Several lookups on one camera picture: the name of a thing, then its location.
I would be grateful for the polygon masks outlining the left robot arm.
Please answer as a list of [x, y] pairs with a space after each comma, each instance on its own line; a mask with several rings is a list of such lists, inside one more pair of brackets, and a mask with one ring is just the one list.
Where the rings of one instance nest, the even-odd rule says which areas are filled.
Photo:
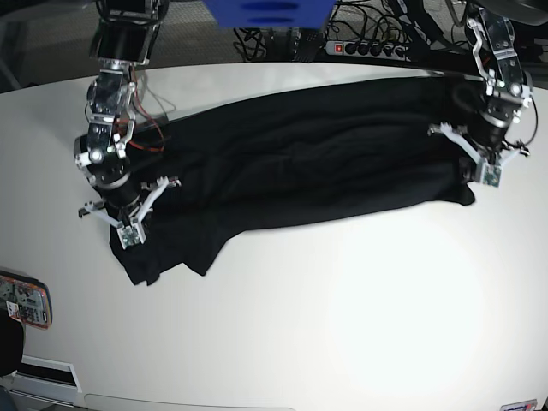
[[452, 98], [469, 113], [468, 124], [458, 128], [447, 122], [432, 124], [428, 134], [444, 136], [468, 155], [473, 163], [469, 180], [497, 188], [505, 165], [519, 155], [530, 155], [530, 141], [509, 142], [506, 134], [511, 124], [521, 120], [525, 109], [536, 106], [532, 77], [522, 69], [515, 50], [512, 23], [545, 24], [547, 2], [464, 1], [461, 17], [457, 16], [455, 5], [455, 1], [446, 3], [454, 25], [466, 27], [474, 36], [471, 52], [482, 80], [482, 92], [467, 107], [460, 95], [467, 86], [456, 86]]

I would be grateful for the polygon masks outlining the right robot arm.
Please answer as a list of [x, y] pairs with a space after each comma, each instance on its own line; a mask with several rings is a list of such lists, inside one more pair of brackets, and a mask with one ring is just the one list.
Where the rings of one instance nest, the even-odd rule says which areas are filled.
[[140, 117], [158, 126], [141, 105], [135, 71], [149, 63], [170, 2], [97, 1], [95, 6], [99, 23], [90, 54], [101, 69], [87, 91], [88, 129], [74, 143], [74, 162], [100, 199], [85, 203], [79, 215], [106, 222], [127, 249], [146, 242], [146, 219], [154, 203], [180, 184], [175, 176], [139, 181], [144, 164], [129, 156], [132, 148], [155, 154], [165, 148], [164, 143], [134, 141]]

